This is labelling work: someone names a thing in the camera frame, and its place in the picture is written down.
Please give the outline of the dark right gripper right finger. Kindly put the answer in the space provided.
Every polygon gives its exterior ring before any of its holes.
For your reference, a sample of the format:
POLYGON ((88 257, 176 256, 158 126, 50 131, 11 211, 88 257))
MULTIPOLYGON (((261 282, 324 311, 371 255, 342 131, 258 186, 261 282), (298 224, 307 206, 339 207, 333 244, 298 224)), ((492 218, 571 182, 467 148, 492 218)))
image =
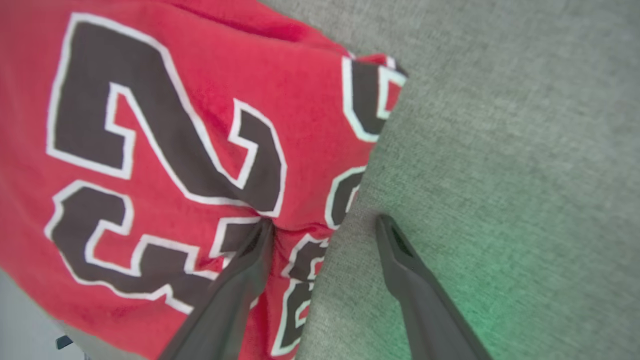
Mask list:
POLYGON ((462 313, 397 222, 375 219, 375 241, 388 291, 402 311, 414 360, 491 360, 462 313))

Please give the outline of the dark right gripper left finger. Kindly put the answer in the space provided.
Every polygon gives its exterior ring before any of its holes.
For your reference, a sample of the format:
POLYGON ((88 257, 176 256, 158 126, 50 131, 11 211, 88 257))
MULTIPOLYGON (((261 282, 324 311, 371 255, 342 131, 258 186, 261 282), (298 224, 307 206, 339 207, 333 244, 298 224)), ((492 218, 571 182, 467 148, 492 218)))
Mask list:
POLYGON ((265 291, 274 224, 262 218, 167 344, 160 360, 237 360, 250 305, 265 291))

